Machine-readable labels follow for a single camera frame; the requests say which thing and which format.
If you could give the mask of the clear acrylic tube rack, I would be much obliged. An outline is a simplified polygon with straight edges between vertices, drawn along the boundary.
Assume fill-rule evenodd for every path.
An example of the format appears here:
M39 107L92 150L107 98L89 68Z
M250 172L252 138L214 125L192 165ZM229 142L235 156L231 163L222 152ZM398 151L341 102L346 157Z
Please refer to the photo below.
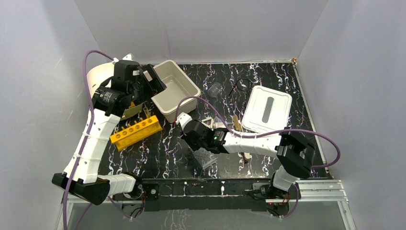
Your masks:
M200 148L197 151L194 151L192 154L203 170L217 163L217 157L204 148Z

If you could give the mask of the test tube brush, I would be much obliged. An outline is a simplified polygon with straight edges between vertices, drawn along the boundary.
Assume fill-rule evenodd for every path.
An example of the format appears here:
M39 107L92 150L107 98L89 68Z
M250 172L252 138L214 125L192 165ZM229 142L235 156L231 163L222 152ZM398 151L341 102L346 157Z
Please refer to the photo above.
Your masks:
M238 116L233 115L232 120L233 120L233 126L234 126L235 130L236 131L242 131L241 124L240 124L240 122L238 120Z

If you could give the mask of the yellow test tube rack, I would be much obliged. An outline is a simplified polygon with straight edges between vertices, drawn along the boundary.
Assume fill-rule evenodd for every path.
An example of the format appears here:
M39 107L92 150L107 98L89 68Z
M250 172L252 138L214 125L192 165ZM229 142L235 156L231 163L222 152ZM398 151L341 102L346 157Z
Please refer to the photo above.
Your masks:
M140 121L110 136L110 141L119 151L159 132L162 127L156 115Z

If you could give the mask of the clear plastic funnel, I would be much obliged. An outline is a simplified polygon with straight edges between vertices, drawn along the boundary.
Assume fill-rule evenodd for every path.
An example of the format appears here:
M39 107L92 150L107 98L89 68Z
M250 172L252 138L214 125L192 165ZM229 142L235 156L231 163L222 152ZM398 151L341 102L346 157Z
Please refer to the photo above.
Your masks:
M216 98L222 90L222 85L219 82L214 82L208 89L208 95L212 98Z

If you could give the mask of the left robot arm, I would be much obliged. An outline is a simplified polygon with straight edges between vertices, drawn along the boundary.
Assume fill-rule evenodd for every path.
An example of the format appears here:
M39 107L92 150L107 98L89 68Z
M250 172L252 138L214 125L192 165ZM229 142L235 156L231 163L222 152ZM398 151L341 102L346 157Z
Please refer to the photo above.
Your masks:
M132 104L141 105L166 89L151 64L118 60L107 74L85 77L90 93L88 120L70 162L55 173L52 184L93 205L108 197L126 194L130 199L143 195L142 180L133 173L99 175L99 165L110 136Z

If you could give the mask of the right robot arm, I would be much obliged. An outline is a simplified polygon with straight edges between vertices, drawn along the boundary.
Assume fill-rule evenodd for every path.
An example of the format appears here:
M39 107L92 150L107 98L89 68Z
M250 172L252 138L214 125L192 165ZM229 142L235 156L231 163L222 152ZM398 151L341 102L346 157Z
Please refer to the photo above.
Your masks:
M178 123L182 129L182 139L193 151L205 149L213 154L246 152L277 158L281 166L270 184L270 194L275 198L283 198L292 184L311 175L315 147L291 129L265 135L224 127L210 129L193 119L178 119Z

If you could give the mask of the white clay triangle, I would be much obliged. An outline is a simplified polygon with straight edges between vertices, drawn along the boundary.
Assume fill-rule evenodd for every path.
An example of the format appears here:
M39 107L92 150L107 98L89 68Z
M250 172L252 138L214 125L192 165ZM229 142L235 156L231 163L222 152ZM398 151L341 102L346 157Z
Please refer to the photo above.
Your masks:
M207 117L205 119L202 119L201 122L206 127L210 128L210 129L213 129L214 119L212 117Z

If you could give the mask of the beige plastic bin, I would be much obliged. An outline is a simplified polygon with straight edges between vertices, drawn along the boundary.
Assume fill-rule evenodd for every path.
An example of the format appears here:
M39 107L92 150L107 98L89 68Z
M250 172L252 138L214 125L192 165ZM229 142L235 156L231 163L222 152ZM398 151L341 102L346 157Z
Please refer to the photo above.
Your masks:
M176 109L182 99L188 97L182 102L179 113L189 113L197 107L197 100L191 96L199 97L200 88L173 60L155 65L154 70L167 88L152 97L152 102L169 123L175 121Z

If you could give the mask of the cream and orange cylinder appliance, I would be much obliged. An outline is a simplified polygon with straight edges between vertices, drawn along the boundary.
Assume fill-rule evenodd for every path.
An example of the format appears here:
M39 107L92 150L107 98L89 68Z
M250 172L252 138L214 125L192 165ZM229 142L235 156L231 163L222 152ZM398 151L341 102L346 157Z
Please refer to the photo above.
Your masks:
M113 75L114 64L112 62L104 63L92 68L87 73L90 96L92 97L100 84ZM130 119L142 111L143 104L135 105L131 103L129 108L124 110L121 121Z

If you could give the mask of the white bin lid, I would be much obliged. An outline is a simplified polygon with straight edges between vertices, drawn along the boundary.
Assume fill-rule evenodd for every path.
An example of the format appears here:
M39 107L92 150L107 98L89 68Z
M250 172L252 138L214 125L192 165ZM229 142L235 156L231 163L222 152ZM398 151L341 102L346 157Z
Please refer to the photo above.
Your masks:
M287 126L292 97L288 93L254 86L241 124L256 133L268 133Z

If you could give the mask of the black mounting base rail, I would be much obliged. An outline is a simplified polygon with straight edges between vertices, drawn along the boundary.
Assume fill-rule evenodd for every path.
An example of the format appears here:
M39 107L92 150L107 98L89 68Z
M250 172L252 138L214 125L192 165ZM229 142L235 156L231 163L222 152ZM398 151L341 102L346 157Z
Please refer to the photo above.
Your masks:
M290 205L301 198L299 185L292 186L286 195L264 195L271 185L267 178L244 179L143 179L143 198L146 211L175 209L228 210L248 209L252 211L277 210L287 213Z

